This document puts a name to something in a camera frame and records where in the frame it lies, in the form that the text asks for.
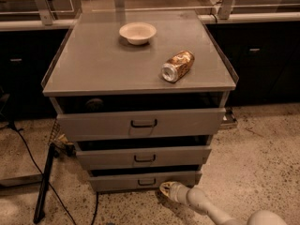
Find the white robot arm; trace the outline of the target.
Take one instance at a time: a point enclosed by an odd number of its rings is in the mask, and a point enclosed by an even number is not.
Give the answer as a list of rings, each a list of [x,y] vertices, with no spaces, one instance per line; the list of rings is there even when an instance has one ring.
[[[256,211],[246,222],[242,222],[214,205],[198,187],[189,188],[179,182],[169,181],[162,183],[159,189],[171,201],[208,216],[216,225],[288,225],[279,215],[268,210]]]

